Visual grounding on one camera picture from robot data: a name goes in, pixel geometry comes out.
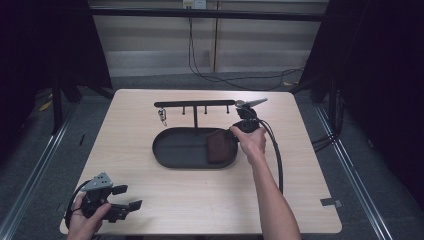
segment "forearm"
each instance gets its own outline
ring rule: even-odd
[[[278,189],[263,155],[255,156],[253,177],[258,195],[261,227],[265,240],[300,239],[293,212]]]

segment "hand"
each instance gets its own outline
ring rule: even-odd
[[[257,159],[265,159],[266,131],[264,128],[260,127],[252,133],[244,133],[236,126],[231,126],[230,130],[239,139],[240,147],[247,155],[250,164]]]
[[[74,209],[81,207],[82,199],[85,193],[77,196],[75,199]],[[91,240],[93,235],[99,231],[102,226],[102,218],[112,207],[110,203],[105,203],[99,207],[90,218],[84,217],[81,210],[73,212],[67,240]]]

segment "gray floor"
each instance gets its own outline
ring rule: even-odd
[[[261,76],[264,73],[226,73],[220,77]],[[284,81],[293,83],[301,73],[286,76]],[[279,79],[255,79],[232,81],[251,89],[265,89],[279,86],[273,91],[286,91],[290,86],[279,83]],[[193,74],[150,76],[113,79],[115,89],[210,89],[237,90],[239,88],[226,83],[212,83]],[[56,211],[57,205],[67,203],[94,144],[104,116],[110,105],[107,100],[87,89],[81,89],[84,97],[76,105],[68,129],[57,148],[52,162],[47,168],[40,185],[23,215],[13,239],[64,239],[59,232],[63,214]],[[305,126],[311,140],[325,135],[318,118],[316,105],[311,103],[309,92],[295,95]],[[52,129],[52,109],[38,112],[44,99],[38,99],[37,106],[28,118],[21,132],[16,148],[10,160],[0,170],[0,220],[3,221],[10,206],[13,205],[25,185],[28,176],[50,139]],[[341,139],[346,146],[357,171],[364,181],[372,199],[384,217],[393,239],[421,239],[424,236],[424,213],[413,198],[384,164],[384,159],[368,145],[367,137],[360,126],[346,114]],[[368,217],[347,178],[337,154],[332,146],[317,153],[318,161],[334,199],[343,206],[338,208],[343,230],[338,234],[304,234],[303,239],[378,239]],[[208,236],[208,239],[257,239],[256,236]],[[103,236],[101,239],[124,239],[117,236]],[[194,239],[194,237],[176,238],[172,236],[149,236],[146,239]]]

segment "cable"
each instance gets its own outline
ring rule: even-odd
[[[77,194],[79,193],[79,191],[81,190],[82,187],[84,187],[87,183],[89,183],[91,180],[87,180],[85,181],[83,184],[81,184],[74,192],[74,194],[72,195],[72,198],[69,200],[68,203],[68,208],[66,209],[66,214],[64,216],[65,219],[65,225],[66,227],[69,229],[69,225],[71,223],[71,217],[72,217],[72,213],[74,212],[74,210],[72,210],[72,204],[74,203],[74,199],[77,196]]]
[[[195,51],[194,51],[194,41],[193,41],[193,22],[192,19],[189,18],[189,25],[190,25],[190,33],[189,33],[189,51],[188,51],[188,65],[190,70],[198,77],[201,77],[202,79],[209,81],[209,82],[214,82],[214,83],[220,83],[220,82],[224,82],[228,85],[243,89],[243,90],[248,90],[248,91],[271,91],[274,90],[276,88],[281,87],[281,84],[283,82],[283,77],[287,76],[289,74],[293,74],[295,72],[298,71],[303,71],[304,67],[301,68],[297,68],[297,69],[286,69],[284,71],[282,71],[279,75],[273,75],[273,76],[265,76],[265,77],[237,77],[237,78],[228,78],[228,79],[222,79],[219,77],[214,77],[214,76],[205,76],[202,73],[200,73],[199,68],[197,67],[197,62],[196,62],[196,58],[195,58]],[[191,59],[193,59],[193,64],[194,64],[194,68],[191,66]],[[253,89],[253,88],[247,88],[247,87],[243,87],[237,84],[232,83],[231,81],[235,81],[235,80],[243,80],[243,79],[268,79],[268,78],[280,78],[279,82],[272,87],[269,88],[264,88],[264,89]]]
[[[263,128],[265,128],[266,132],[271,138],[272,145],[274,146],[275,155],[277,157],[277,167],[278,167],[278,188],[280,189],[280,192],[283,193],[283,164],[281,161],[281,154],[280,154],[280,149],[278,148],[277,140],[275,140],[274,132],[272,131],[269,123],[261,119],[259,119],[259,123],[262,125]]]

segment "human arm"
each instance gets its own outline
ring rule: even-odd
[[[112,206],[110,203],[105,203],[96,210],[93,216],[86,218],[79,209],[84,196],[85,193],[82,193],[75,199],[74,209],[78,210],[72,213],[67,240],[91,240],[102,226],[103,216]]]
[[[265,159],[265,129],[244,133],[232,126],[230,130],[239,139],[241,149],[252,166],[264,239],[301,239],[296,218],[278,189]]]

